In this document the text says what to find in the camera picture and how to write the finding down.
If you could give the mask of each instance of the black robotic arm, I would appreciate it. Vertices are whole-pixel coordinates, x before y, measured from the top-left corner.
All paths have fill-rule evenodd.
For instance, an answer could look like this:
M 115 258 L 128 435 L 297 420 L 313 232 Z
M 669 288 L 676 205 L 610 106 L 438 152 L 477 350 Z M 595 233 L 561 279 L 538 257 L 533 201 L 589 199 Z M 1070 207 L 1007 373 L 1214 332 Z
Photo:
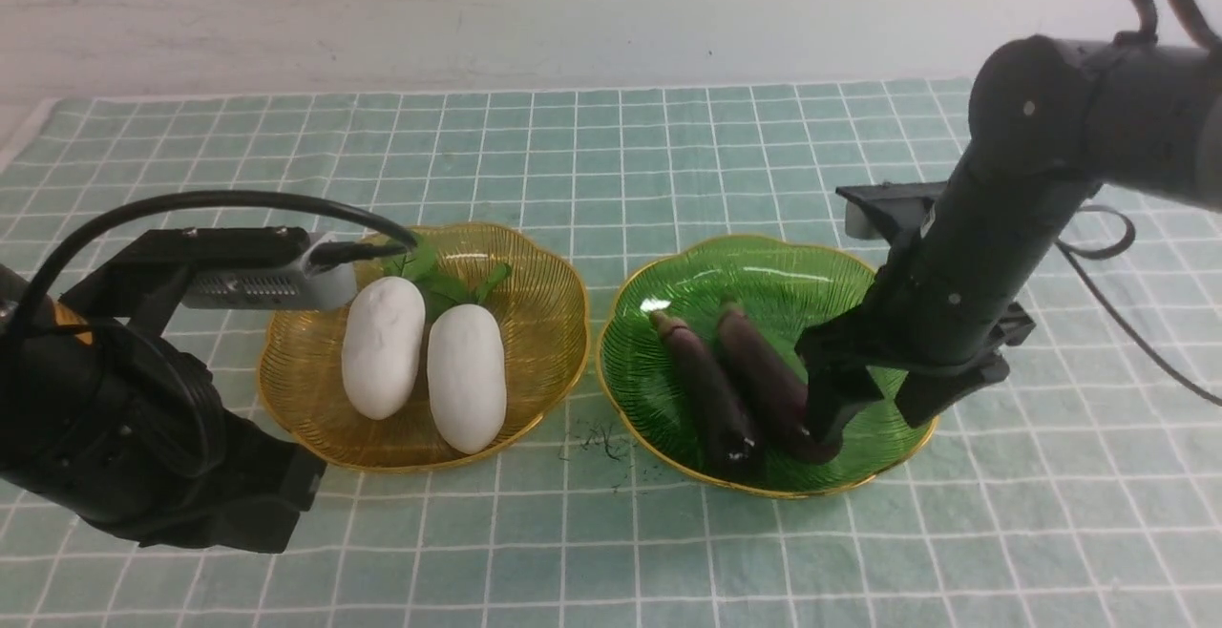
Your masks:
M 1172 1 L 1199 46 L 1157 45 L 1145 1 L 1143 28 L 1112 42 L 996 50 L 945 183 L 838 188 L 847 230 L 891 250 L 862 304 L 796 346 L 813 435 L 836 442 L 882 398 L 866 367 L 908 371 L 896 403 L 913 426 L 1004 380 L 998 349 L 1034 327 L 1017 293 L 1105 183 L 1222 211 L 1222 45 L 1191 0 Z

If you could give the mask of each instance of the white vegetable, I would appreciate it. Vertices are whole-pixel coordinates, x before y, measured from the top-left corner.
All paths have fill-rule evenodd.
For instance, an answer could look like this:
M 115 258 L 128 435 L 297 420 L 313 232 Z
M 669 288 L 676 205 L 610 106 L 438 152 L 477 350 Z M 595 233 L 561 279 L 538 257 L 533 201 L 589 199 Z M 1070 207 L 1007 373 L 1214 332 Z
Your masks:
M 429 334 L 429 411 L 446 445 L 466 455 L 492 444 L 505 425 L 505 342 L 484 307 L 441 314 Z
M 424 297 L 411 281 L 382 277 L 352 299 L 340 370 L 360 415 L 381 420 L 407 403 L 423 340 Z

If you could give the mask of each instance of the gold rim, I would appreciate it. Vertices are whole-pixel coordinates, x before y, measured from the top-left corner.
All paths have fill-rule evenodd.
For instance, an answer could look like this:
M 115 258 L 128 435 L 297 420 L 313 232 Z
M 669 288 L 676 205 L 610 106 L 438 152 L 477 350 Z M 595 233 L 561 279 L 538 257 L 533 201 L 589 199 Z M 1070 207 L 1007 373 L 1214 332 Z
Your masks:
M 599 387 L 601 387 L 602 393 L 606 395 L 607 400 L 610 400 L 611 406 L 615 407 L 615 412 L 616 412 L 616 414 L 620 415 L 620 420 L 622 420 L 624 428 L 628 429 L 628 434 L 632 435 L 633 437 L 635 437 L 637 442 L 644 445 L 645 448 L 649 450 L 649 452 L 653 453 L 655 457 L 657 457 L 657 459 L 660 459 L 662 463 L 665 463 L 665 464 L 670 466 L 671 468 L 678 470 L 679 473 L 682 473 L 682 474 L 692 478 L 693 480 L 698 480 L 700 483 L 706 483 L 709 485 L 716 485 L 719 487 L 726 487 L 726 489 L 730 489 L 730 490 L 737 490 L 738 492 L 747 492 L 747 494 L 755 495 L 755 496 L 759 496 L 759 497 L 769 497 L 769 498 L 774 498 L 774 500 L 803 500 L 803 498 L 809 498 L 809 497 L 824 497 L 824 496 L 838 495 L 838 494 L 842 494 L 842 492 L 847 492 L 849 490 L 855 490 L 857 487 L 860 487 L 860 485 L 868 484 L 869 481 L 874 480 L 879 475 L 882 475 L 884 473 L 886 473 L 886 472 L 888 472 L 888 470 L 891 470 L 891 469 L 893 469 L 896 467 L 902 466 L 904 462 L 907 462 L 908 459 L 910 459 L 914 456 L 916 456 L 916 453 L 920 452 L 923 448 L 925 448 L 925 445 L 929 445 L 929 441 L 934 437 L 934 433 L 937 429 L 937 424 L 940 423 L 941 417 L 935 417 L 934 420 L 929 422 L 929 424 L 927 424 L 927 426 L 925 429 L 925 434 L 921 435 L 921 439 L 913 446 L 912 450 L 908 451 L 908 453 L 906 453 L 904 456 L 895 459 L 895 462 L 892 462 L 891 464 L 886 466 L 885 468 L 881 468 L 881 469 L 879 469 L 879 470 L 876 470 L 876 472 L 874 472 L 874 473 L 864 476 L 860 480 L 855 480 L 855 481 L 848 483 L 846 485 L 837 485 L 836 487 L 829 487 L 826 490 L 809 490 L 809 491 L 802 491 L 802 492 L 782 492 L 782 491 L 778 491 L 778 490 L 765 490 L 763 487 L 752 487 L 750 485 L 739 485 L 738 483 L 731 483 L 728 480 L 722 480 L 720 478 L 715 478 L 715 476 L 708 475 L 705 473 L 700 473 L 699 470 L 694 470 L 692 468 L 688 468 L 688 467 L 683 466 L 682 463 L 676 462 L 676 459 L 672 459 L 667 455 L 664 455 L 661 451 L 657 450 L 657 447 L 655 447 L 654 445 L 651 445 L 649 442 L 649 440 L 646 440 L 639 431 L 637 431 L 637 426 L 633 425 L 632 420 L 628 419 L 628 414 L 626 414 L 623 412 L 623 407 L 620 406 L 620 402 L 616 401 L 616 398 L 615 398 L 615 393 L 611 392 L 611 387 L 607 386 L 606 376 L 605 376 L 604 370 L 602 370 L 602 342 L 604 342 L 604 340 L 606 337 L 607 327 L 611 326 L 611 320 L 615 318 L 615 312 L 616 312 L 616 309 L 620 308 L 620 298 L 623 296 L 623 293 L 626 292 L 626 290 L 628 290 L 628 286 L 632 285 L 633 280 L 637 280 L 637 277 L 640 276 L 642 272 L 645 272 L 646 270 L 649 270 L 650 268 L 654 268 L 655 265 L 666 263 L 666 261 L 668 261 L 668 259 L 677 259 L 677 258 L 681 258 L 681 257 L 683 257 L 686 254 L 690 254 L 692 250 L 697 250 L 697 249 L 700 249 L 701 247 L 706 247 L 709 244 L 712 244 L 712 242 L 736 241 L 736 239 L 743 239 L 743 238 L 764 239 L 764 241 L 767 241 L 767 242 L 776 242 L 776 244 L 780 244 L 780 246 L 783 246 L 783 247 L 791 248 L 791 249 L 830 250 L 830 253 L 833 253 L 833 254 L 837 254 L 837 255 L 842 255 L 842 257 L 848 257 L 851 259 L 855 259 L 857 263 L 859 263 L 863 268 L 865 268 L 870 272 L 875 271 L 874 268 L 870 266 L 870 264 L 868 264 L 868 263 L 864 261 L 864 259 L 860 259 L 855 254 L 851 254 L 847 250 L 833 249 L 831 247 L 825 247 L 822 244 L 793 244 L 793 242 L 785 242 L 782 239 L 777 239 L 777 237 L 772 237 L 769 233 L 721 233 L 721 236 L 710 237 L 709 239 L 704 239 L 701 242 L 695 242 L 695 244 L 690 246 L 689 248 L 687 248 L 684 250 L 681 250 L 678 254 L 675 254 L 673 257 L 666 257 L 666 258 L 662 258 L 662 259 L 655 259 L 655 261 L 646 263 L 645 265 L 638 268 L 635 272 L 633 272 L 632 275 L 629 275 L 628 279 L 623 281 L 623 285 L 620 285 L 620 290 L 617 290 L 615 297 L 611 298 L 611 310 L 607 312 L 606 323 L 602 324 L 602 329 L 600 329 L 600 331 L 599 331 L 599 340 L 598 340 L 598 347 L 596 347 L 598 354 L 596 354 L 596 358 L 594 359 L 595 360 L 595 363 L 594 363 L 594 370 L 595 370 L 595 375 L 598 375 L 598 379 L 599 379 Z
M 494 455 L 501 452 L 507 446 L 513 445 L 516 441 L 525 437 L 533 429 L 538 428 L 539 424 L 543 423 L 543 420 L 545 418 L 547 418 L 551 414 L 552 411 L 556 409 L 556 407 L 558 407 L 566 398 L 568 398 L 568 396 L 571 393 L 573 393 L 573 390 L 576 390 L 577 385 L 580 384 L 582 378 L 585 375 L 585 370 L 589 368 L 589 363 L 590 363 L 590 347 L 593 346 L 593 341 L 590 340 L 590 337 L 591 337 L 590 336 L 590 291 L 585 286 L 585 281 L 582 280 L 582 274 L 578 272 L 576 268 L 573 268 L 572 263 L 568 263 L 567 259 L 565 259 L 563 257 L 561 257 L 560 254 L 557 254 L 555 250 L 551 250 L 551 249 L 549 249 L 546 247 L 543 247 L 543 246 L 538 244 L 536 241 L 532 239 L 532 237 L 527 237 L 523 232 L 518 232 L 516 228 L 505 227 L 503 225 L 497 225 L 497 224 L 494 224 L 494 222 L 479 222 L 479 220 L 473 220 L 473 222 L 453 222 L 453 224 L 450 224 L 450 225 L 446 225 L 446 226 L 442 226 L 442 227 L 419 227 L 418 226 L 418 227 L 413 227 L 412 231 L 415 232 L 415 233 L 419 233 L 420 237 L 424 237 L 424 236 L 428 236 L 428 233 L 445 232 L 446 228 L 457 228 L 457 227 L 461 227 L 461 226 L 492 227 L 492 228 L 501 228 L 501 231 L 505 231 L 505 232 L 516 233 L 518 237 L 521 237 L 521 238 L 530 242 L 530 244 L 535 249 L 540 250 L 540 253 L 543 253 L 543 254 L 545 254 L 547 257 L 551 257 L 554 259 L 557 259 L 557 261 L 560 261 L 561 265 L 565 269 L 567 269 L 569 272 L 572 272 L 573 277 L 577 279 L 577 282 L 578 282 L 578 285 L 580 285 L 580 291 L 582 291 L 582 308 L 584 310 L 583 324 L 584 324 L 584 327 L 585 327 L 585 335 L 584 335 L 585 336 L 585 345 L 584 345 L 584 348 L 582 349 L 582 363 L 580 363 L 579 367 L 577 367 L 577 371 L 573 374 L 572 380 L 568 380 L 568 385 L 565 386 L 565 389 L 561 392 L 557 392 L 556 398 L 554 398 L 551 402 L 549 402 L 543 408 L 543 411 L 540 411 L 539 414 L 533 420 L 530 420 L 530 423 L 524 424 L 524 426 L 522 429 L 519 429 L 517 433 L 514 433 L 513 435 L 507 436 L 501 442 L 497 442 L 497 444 L 495 444 L 492 446 L 489 446 L 488 448 L 485 448 L 484 451 L 481 451 L 479 453 L 467 455 L 467 456 L 464 456 L 462 458 L 457 458 L 457 459 L 453 459 L 453 461 L 445 461 L 445 462 L 430 463 L 430 464 L 386 466 L 386 467 L 353 466 L 351 463 L 343 463 L 341 461 L 336 461 L 335 458 L 332 458 L 332 457 L 323 453 L 318 448 L 315 448 L 313 445 L 309 445 L 309 444 L 303 442 L 302 440 L 299 440 L 297 437 L 297 434 L 293 433 L 293 430 L 291 428 L 288 428 L 287 424 L 285 424 L 284 418 L 279 413 L 276 413 L 276 411 L 274 408 L 271 408 L 270 402 L 268 402 L 266 396 L 264 396 L 264 393 L 263 393 L 263 359 L 266 357 L 268 349 L 271 346 L 271 323 L 269 321 L 268 323 L 268 329 L 263 332 L 263 351 L 259 353 L 259 363 L 254 368 L 254 386 L 255 386 L 255 390 L 257 390 L 257 392 L 259 395 L 259 404 L 263 406 L 263 411 L 268 412 L 268 415 L 270 415 L 271 419 L 275 420 L 276 425 L 279 425 L 286 433 L 288 433 L 290 435 L 292 435 L 295 442 L 297 442 L 298 445 L 306 447 L 307 450 L 309 450 L 310 453 L 313 453 L 314 456 L 316 456 L 320 459 L 324 459 L 326 463 L 331 463 L 331 466 L 338 466 L 338 467 L 346 468 L 348 470 L 356 470 L 356 472 L 362 472 L 362 473 L 386 473 L 386 474 L 409 474 L 409 473 L 428 473 L 428 472 L 431 472 L 431 470 L 445 470 L 445 469 L 448 469 L 448 468 L 457 468 L 457 467 L 461 467 L 461 466 L 468 466 L 468 464 L 475 463 L 478 461 L 483 461 L 483 459 L 485 459 L 485 458 L 488 458 L 490 456 L 494 456 Z

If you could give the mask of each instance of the purple eggplant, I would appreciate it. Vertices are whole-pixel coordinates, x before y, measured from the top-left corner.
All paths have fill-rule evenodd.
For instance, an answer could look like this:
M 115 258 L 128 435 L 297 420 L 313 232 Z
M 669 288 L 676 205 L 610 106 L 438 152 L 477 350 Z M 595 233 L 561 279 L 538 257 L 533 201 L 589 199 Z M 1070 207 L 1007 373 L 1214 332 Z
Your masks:
M 664 312 L 651 312 L 649 320 L 675 365 L 709 472 L 738 481 L 758 478 L 764 467 L 759 428 L 712 349 L 684 320 Z
M 805 426 L 805 381 L 732 299 L 722 304 L 717 345 L 723 365 L 771 445 L 804 463 L 821 464 L 836 458 L 843 441 L 821 445 Z

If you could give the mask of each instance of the green glass bowl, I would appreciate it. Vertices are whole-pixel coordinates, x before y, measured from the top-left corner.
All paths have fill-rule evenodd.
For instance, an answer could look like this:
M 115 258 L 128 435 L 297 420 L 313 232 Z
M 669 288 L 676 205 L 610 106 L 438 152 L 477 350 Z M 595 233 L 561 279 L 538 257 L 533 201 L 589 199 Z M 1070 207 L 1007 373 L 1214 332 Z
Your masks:
M 863 411 L 844 430 L 844 446 L 831 462 L 811 466 L 769 448 L 758 483 L 731 483 L 701 467 L 686 398 L 671 371 L 649 313 L 665 309 L 684 319 L 706 342 L 714 337 L 725 294 L 742 302 L 756 329 L 803 379 L 793 343 L 803 329 L 858 304 L 874 270 L 843 250 L 789 244 L 770 237 L 726 236 L 659 259 L 624 281 L 599 336 L 598 376 L 628 431 L 661 461 L 687 475 L 776 498 L 843 492 L 915 455 L 937 420 L 908 428 L 895 396 L 899 370 L 871 368 L 885 401 Z

